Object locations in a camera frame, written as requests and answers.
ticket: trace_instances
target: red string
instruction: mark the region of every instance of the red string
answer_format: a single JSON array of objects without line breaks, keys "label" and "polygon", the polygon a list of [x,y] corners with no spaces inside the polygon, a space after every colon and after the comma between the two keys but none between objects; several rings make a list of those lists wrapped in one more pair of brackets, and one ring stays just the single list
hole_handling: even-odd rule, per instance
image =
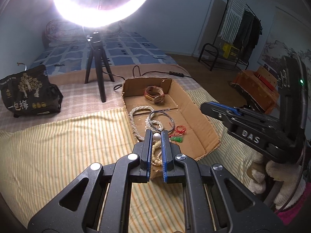
[{"label": "red string", "polygon": [[182,125],[178,125],[175,129],[174,129],[175,133],[172,135],[169,135],[169,137],[180,137],[182,135],[185,134],[186,132],[186,127],[182,126]]}]

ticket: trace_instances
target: magenta cloth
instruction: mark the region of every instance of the magenta cloth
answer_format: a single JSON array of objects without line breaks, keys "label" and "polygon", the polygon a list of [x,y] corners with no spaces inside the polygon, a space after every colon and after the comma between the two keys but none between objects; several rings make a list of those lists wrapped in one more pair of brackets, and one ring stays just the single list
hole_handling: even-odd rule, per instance
[{"label": "magenta cloth", "polygon": [[301,209],[301,207],[303,206],[304,202],[306,201],[306,199],[310,194],[311,194],[311,183],[306,183],[306,189],[304,190],[304,193],[299,198],[295,206],[292,207],[291,209],[288,209],[284,212],[280,212],[277,214],[285,225],[288,225],[293,220],[293,218],[298,214],[299,210]]}]

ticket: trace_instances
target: tripod leg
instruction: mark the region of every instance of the tripod leg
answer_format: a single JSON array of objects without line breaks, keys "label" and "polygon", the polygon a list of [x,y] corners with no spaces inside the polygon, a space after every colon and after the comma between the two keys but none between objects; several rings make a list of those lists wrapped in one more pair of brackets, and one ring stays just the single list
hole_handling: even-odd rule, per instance
[{"label": "tripod leg", "polygon": [[105,103],[106,94],[105,94],[105,87],[104,87],[103,67],[101,65],[101,50],[100,49],[96,49],[94,51],[94,57],[95,57],[95,69],[96,69],[100,98],[101,98],[101,101]]},{"label": "tripod leg", "polygon": [[89,54],[89,58],[87,60],[87,65],[86,65],[86,75],[85,75],[85,84],[89,83],[89,77],[90,77],[90,71],[91,71],[91,65],[92,65],[92,61],[93,61],[93,50],[91,49],[90,54]]},{"label": "tripod leg", "polygon": [[113,75],[111,75],[112,72],[111,72],[111,69],[110,69],[110,66],[109,66],[109,62],[108,62],[108,59],[107,59],[106,52],[105,52],[104,48],[102,48],[101,52],[102,52],[102,58],[103,58],[103,61],[104,61],[104,65],[105,65],[105,67],[107,69],[107,73],[110,73],[109,78],[110,78],[110,80],[112,82],[114,82],[114,77],[113,77]]}]

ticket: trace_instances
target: blue checkered bedsheet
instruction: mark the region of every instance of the blue checkered bedsheet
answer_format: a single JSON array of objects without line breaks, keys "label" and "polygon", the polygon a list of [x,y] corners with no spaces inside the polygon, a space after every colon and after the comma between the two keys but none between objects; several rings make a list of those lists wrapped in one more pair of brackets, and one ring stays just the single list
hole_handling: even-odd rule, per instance
[{"label": "blue checkered bedsheet", "polygon": [[[174,59],[136,32],[123,32],[103,41],[110,66],[130,64],[177,64]],[[44,64],[48,75],[58,75],[86,69],[90,45],[75,42],[46,49],[30,66]]]}]

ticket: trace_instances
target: silver screw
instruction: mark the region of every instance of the silver screw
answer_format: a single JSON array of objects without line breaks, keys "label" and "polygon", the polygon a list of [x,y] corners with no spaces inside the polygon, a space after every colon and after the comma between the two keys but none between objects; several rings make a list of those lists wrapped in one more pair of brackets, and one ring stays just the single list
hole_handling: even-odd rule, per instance
[{"label": "silver screw", "polygon": [[91,169],[93,171],[96,171],[96,170],[100,169],[100,163],[93,163],[93,164],[91,164]]},{"label": "silver screw", "polygon": [[185,160],[187,158],[187,156],[185,154],[178,154],[178,155],[176,155],[176,158],[178,160]]},{"label": "silver screw", "polygon": [[221,164],[214,164],[213,169],[215,171],[221,171],[223,169],[223,166]]},{"label": "silver screw", "polygon": [[135,159],[137,159],[137,158],[138,158],[138,155],[135,154],[135,153],[131,153],[131,154],[128,155],[128,159],[129,159],[129,160],[135,160]]}]

